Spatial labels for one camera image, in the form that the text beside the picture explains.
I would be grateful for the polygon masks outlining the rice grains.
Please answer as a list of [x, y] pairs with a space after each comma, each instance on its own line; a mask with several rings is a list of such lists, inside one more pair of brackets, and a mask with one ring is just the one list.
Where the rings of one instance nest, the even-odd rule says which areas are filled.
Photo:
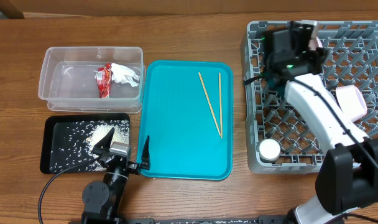
[[93, 146], [114, 128], [113, 141], [129, 144], [129, 121], [98, 120], [57, 123], [53, 128], [50, 162], [47, 165], [51, 173], [57, 173], [69, 167], [86, 163], [94, 155]]

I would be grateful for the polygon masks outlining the white tissue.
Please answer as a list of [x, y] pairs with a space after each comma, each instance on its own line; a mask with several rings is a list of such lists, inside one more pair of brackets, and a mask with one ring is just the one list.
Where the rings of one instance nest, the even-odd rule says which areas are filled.
[[111, 64], [112, 81], [116, 83], [130, 84], [131, 87], [139, 85], [140, 76], [131, 68], [112, 63]]

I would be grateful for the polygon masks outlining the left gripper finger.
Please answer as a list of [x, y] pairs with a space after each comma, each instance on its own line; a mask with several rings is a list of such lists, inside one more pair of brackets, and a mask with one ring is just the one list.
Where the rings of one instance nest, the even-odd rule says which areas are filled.
[[114, 131], [115, 129], [111, 128], [109, 132], [105, 135], [105, 137], [103, 137], [93, 146], [92, 152], [109, 152], [110, 145], [113, 140]]
[[141, 169], [150, 170], [150, 136], [146, 137], [145, 144], [141, 155]]

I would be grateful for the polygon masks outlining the wooden chopstick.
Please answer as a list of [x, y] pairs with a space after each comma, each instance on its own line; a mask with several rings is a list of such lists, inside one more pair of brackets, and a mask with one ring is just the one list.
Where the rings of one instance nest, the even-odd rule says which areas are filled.
[[201, 75], [200, 72], [198, 72], [198, 76], [199, 76], [199, 79], [200, 79], [200, 82], [201, 82], [201, 85], [202, 85], [202, 88], [203, 88], [203, 91], [204, 91], [204, 94], [205, 94], [205, 98], [207, 100], [207, 103], [208, 103], [208, 106], [209, 106], [209, 109], [210, 109], [210, 113], [211, 113], [211, 116], [213, 118], [213, 121], [214, 121], [214, 124], [216, 126], [216, 129], [217, 129], [217, 132], [219, 134], [219, 136], [221, 137], [222, 139], [222, 134], [221, 134], [221, 131], [220, 131], [220, 128], [218, 126], [218, 122], [216, 120], [216, 116], [215, 116], [215, 113], [214, 113], [214, 110], [213, 110], [213, 107], [212, 107], [212, 104], [211, 104], [211, 101], [210, 101], [210, 98], [208, 96], [208, 92], [207, 92], [207, 89], [205, 87], [205, 83], [204, 83], [204, 80], [203, 80], [203, 77]]
[[223, 104], [222, 104], [222, 86], [221, 86], [221, 73], [218, 73], [219, 83], [219, 121], [220, 121], [220, 136], [223, 138]]

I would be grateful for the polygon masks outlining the white cup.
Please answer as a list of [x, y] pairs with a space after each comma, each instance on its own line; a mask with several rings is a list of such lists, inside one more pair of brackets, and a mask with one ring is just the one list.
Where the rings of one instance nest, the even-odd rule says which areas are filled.
[[274, 139], [263, 139], [259, 143], [260, 159], [264, 162], [275, 162], [280, 156], [280, 144]]

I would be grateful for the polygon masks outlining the red snack wrapper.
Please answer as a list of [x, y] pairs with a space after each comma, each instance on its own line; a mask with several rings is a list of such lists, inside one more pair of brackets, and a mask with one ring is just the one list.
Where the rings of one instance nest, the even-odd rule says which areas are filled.
[[107, 63], [94, 72], [100, 98], [109, 98], [111, 89], [111, 64]]

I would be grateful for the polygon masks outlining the large pink plate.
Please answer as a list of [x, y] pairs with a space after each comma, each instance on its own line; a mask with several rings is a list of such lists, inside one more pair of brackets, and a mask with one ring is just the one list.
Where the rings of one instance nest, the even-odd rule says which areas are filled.
[[317, 48], [323, 47], [322, 43], [321, 43], [321, 41], [318, 37], [311, 38], [309, 43], [308, 43], [308, 46], [309, 46], [310, 50], [316, 50]]

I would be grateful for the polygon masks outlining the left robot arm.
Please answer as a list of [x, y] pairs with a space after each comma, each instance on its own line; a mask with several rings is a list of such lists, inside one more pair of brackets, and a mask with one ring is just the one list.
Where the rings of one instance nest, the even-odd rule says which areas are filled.
[[149, 138], [145, 140], [140, 163], [136, 163], [130, 161], [130, 146], [113, 141], [113, 135], [111, 128], [93, 147], [93, 154], [106, 173], [102, 181], [91, 182], [84, 188], [81, 223], [125, 223], [118, 210], [128, 178], [150, 169]]

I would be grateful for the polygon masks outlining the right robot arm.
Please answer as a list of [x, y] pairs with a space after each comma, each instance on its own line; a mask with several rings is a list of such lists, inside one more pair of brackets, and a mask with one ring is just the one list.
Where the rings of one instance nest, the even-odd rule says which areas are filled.
[[292, 21], [262, 34], [262, 78], [298, 111], [325, 155], [316, 195], [291, 209], [286, 223], [336, 223], [378, 202], [378, 139], [347, 118], [324, 87], [328, 51], [310, 46], [317, 29], [315, 21]]

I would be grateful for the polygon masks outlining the small pink bowl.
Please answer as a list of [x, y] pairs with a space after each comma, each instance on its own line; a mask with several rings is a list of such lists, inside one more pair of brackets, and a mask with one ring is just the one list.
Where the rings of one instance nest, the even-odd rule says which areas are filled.
[[339, 86], [336, 88], [336, 98], [342, 112], [352, 122], [367, 114], [366, 102], [358, 87], [354, 85]]

